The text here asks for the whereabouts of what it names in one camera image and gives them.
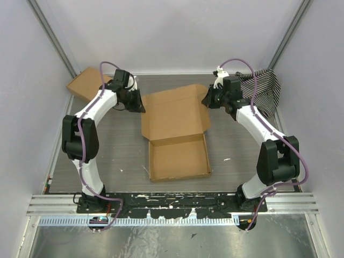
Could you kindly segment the brown cardboard box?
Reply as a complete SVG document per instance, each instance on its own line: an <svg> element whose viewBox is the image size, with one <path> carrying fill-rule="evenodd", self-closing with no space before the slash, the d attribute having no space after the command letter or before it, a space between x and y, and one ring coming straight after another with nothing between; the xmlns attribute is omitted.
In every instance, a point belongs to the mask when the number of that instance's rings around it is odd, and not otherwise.
<svg viewBox="0 0 344 258"><path fill-rule="evenodd" d="M141 133L148 139L152 182L209 177L205 132L211 127L202 104L207 87L192 84L142 97Z"/></svg>
<svg viewBox="0 0 344 258"><path fill-rule="evenodd" d="M100 71L88 67L67 85L67 89L72 95L88 103L97 95L101 86Z"/></svg>

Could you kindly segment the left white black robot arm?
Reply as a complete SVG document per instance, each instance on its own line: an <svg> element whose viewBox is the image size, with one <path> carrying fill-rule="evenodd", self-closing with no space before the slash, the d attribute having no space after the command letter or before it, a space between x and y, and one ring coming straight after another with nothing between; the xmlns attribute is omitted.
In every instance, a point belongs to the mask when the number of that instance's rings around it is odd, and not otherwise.
<svg viewBox="0 0 344 258"><path fill-rule="evenodd" d="M145 112L137 86L109 87L99 89L86 107L75 115L66 115L62 121L62 151L75 165L82 184L78 204L96 213L104 212L112 201L106 196L105 185L97 168L97 125L119 103L129 112Z"/></svg>

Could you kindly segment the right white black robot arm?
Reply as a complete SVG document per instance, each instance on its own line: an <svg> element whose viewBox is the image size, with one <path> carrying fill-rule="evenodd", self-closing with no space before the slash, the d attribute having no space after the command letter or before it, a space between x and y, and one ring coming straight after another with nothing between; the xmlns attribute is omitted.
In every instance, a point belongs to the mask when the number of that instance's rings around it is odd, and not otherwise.
<svg viewBox="0 0 344 258"><path fill-rule="evenodd" d="M250 104L249 99L242 98L238 88L231 92L211 84L202 104L210 109L224 107L226 113L241 124L260 146L256 174L238 186L235 193L235 202L240 211L250 211L263 194L272 191L273 186L299 176L297 138L287 137L275 130L257 107Z"/></svg>

